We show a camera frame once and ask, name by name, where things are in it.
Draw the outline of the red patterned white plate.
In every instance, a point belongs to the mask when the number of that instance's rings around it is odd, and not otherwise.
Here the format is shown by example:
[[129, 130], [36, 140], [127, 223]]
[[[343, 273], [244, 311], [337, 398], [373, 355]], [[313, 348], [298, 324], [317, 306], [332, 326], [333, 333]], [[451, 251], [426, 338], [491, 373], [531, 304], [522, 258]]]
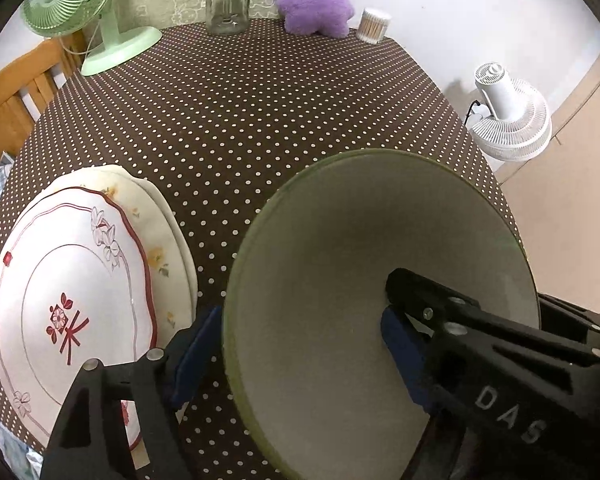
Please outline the red patterned white plate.
[[121, 207], [70, 186], [38, 198], [0, 253], [0, 383], [45, 446], [81, 365], [134, 362], [157, 339], [149, 266]]

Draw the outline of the white standing fan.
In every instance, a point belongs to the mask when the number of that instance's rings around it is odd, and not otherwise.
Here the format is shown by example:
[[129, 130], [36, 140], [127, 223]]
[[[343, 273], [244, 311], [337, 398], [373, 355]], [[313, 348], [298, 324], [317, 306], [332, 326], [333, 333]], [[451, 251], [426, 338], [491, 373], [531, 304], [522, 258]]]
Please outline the white standing fan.
[[500, 162], [526, 162], [546, 149], [552, 116], [537, 88], [495, 62], [477, 68], [475, 85], [482, 101], [471, 105], [467, 125], [484, 154]]

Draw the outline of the brown polka dot tablecloth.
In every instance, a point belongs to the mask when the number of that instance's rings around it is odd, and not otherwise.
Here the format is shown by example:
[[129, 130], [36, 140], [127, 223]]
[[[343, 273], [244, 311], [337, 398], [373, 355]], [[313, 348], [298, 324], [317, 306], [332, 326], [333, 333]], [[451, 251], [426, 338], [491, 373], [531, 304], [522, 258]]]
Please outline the brown polka dot tablecloth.
[[255, 20], [233, 36], [173, 27], [134, 60], [58, 91], [0, 198], [0, 253], [25, 206], [62, 174], [119, 165], [168, 201], [192, 252], [198, 304], [226, 293], [251, 221], [297, 172], [395, 148], [441, 162], [502, 215], [506, 199], [436, 84], [391, 39], [292, 36]]

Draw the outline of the wooden chair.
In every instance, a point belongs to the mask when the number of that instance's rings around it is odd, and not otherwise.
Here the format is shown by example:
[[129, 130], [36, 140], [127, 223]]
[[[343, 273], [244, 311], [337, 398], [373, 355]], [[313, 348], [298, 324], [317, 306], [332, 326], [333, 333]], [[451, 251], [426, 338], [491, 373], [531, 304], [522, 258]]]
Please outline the wooden chair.
[[82, 66], [85, 48], [84, 33], [79, 30], [42, 41], [0, 71], [0, 158], [17, 155], [34, 128], [35, 119], [21, 93], [28, 92], [42, 114], [59, 89], [52, 68], [59, 66], [65, 77], [71, 77]]

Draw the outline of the large yellow floral plate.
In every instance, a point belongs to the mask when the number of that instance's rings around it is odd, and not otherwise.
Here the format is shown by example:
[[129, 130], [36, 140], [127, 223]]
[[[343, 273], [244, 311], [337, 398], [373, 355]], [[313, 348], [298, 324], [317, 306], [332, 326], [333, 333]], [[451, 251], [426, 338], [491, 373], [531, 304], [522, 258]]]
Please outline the large yellow floral plate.
[[107, 195], [125, 212], [146, 252], [157, 320], [157, 344], [163, 348], [196, 316], [198, 283], [194, 259], [158, 188], [120, 166], [82, 168], [57, 178], [53, 191], [80, 186]]

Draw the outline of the cotton swab container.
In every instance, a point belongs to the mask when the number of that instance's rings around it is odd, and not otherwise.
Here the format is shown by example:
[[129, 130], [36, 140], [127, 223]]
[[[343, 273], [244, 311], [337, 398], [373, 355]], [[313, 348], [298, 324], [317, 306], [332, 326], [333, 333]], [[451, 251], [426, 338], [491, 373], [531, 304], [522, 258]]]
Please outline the cotton swab container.
[[390, 13], [368, 6], [361, 15], [356, 38], [366, 44], [379, 44], [385, 37], [390, 21]]

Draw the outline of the green ceramic bowl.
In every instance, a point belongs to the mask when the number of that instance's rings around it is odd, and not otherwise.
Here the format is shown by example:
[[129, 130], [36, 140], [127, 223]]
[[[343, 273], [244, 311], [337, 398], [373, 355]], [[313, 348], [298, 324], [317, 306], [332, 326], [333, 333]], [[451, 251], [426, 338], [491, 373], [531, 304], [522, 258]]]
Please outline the green ceramic bowl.
[[223, 356], [242, 421], [289, 479], [396, 479], [428, 417], [382, 340], [405, 268], [539, 326], [521, 244], [471, 184], [396, 150], [347, 152], [280, 188], [230, 272]]

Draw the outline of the beige door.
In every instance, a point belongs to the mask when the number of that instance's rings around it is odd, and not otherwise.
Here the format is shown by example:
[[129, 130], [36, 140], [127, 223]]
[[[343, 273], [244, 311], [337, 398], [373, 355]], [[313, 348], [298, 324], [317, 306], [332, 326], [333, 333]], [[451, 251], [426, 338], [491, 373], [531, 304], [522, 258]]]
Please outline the beige door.
[[540, 156], [496, 177], [539, 291], [600, 313], [600, 55], [553, 126]]

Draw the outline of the green desk fan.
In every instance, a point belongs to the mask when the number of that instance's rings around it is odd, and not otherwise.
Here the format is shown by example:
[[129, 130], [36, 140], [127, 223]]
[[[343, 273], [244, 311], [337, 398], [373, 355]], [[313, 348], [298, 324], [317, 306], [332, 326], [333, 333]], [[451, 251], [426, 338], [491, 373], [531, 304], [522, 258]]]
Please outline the green desk fan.
[[154, 26], [120, 32], [114, 0], [24, 0], [21, 15], [32, 32], [44, 38], [68, 36], [98, 21], [102, 42], [84, 54], [81, 74], [85, 77], [128, 62], [162, 39]]

